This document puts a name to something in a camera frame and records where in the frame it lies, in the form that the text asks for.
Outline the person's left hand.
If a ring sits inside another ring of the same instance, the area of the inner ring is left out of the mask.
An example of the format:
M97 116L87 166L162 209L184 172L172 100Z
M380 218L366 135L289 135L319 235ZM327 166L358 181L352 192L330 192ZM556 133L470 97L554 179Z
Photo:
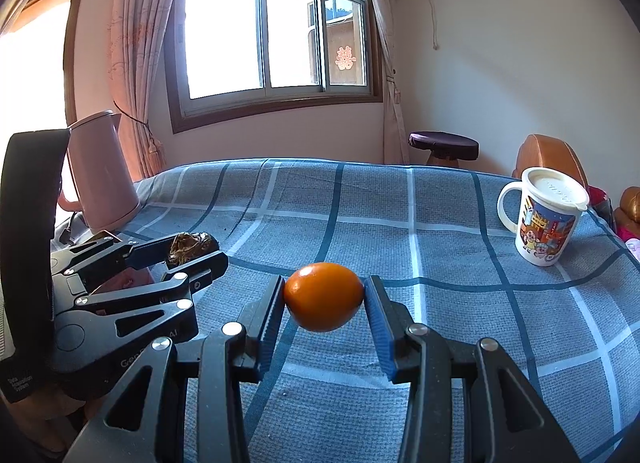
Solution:
M88 420L98 413L105 396L88 401L67 396L56 385L42 386L17 402L1 400L21 432L46 452L66 451Z

